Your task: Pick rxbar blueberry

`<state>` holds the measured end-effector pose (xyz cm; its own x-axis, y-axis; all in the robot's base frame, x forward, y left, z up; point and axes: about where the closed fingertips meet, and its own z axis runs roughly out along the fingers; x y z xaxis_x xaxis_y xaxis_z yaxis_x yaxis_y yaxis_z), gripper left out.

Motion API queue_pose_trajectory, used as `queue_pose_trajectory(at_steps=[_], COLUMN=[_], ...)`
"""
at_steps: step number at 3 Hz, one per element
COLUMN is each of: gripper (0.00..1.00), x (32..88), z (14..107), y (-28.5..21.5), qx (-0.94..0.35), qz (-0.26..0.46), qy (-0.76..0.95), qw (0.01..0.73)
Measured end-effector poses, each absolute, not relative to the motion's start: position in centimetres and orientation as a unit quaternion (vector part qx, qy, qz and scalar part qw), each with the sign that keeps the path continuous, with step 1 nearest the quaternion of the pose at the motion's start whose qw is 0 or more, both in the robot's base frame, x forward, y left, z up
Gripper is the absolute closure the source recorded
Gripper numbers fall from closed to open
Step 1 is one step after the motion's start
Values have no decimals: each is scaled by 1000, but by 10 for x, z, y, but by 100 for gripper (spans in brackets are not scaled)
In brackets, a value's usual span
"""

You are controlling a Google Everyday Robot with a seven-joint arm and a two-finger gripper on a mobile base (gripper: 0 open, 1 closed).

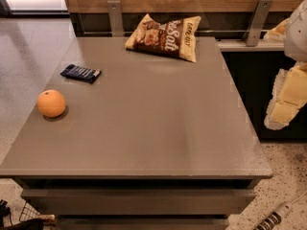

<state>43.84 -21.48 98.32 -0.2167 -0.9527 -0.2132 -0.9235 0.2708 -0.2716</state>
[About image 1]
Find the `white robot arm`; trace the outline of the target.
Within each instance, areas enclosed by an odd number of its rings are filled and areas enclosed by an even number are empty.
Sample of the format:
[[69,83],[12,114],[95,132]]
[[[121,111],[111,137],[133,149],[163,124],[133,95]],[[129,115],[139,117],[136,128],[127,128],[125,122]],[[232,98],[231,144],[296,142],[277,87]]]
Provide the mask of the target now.
[[264,39],[282,42],[285,56],[295,61],[289,70],[278,71],[264,120],[266,128],[280,130],[307,104],[307,0]]

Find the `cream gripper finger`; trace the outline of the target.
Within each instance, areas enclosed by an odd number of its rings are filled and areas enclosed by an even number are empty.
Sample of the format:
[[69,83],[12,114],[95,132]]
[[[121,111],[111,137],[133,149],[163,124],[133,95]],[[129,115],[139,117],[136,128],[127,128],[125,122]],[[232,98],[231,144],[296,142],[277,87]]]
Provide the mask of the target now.
[[307,63],[298,61],[290,70],[280,69],[272,88],[264,125],[271,130],[288,126],[307,104]]
[[267,31],[264,35],[264,40],[282,42],[284,40],[284,35],[288,21],[289,19],[285,19],[282,22],[280,22],[276,27]]

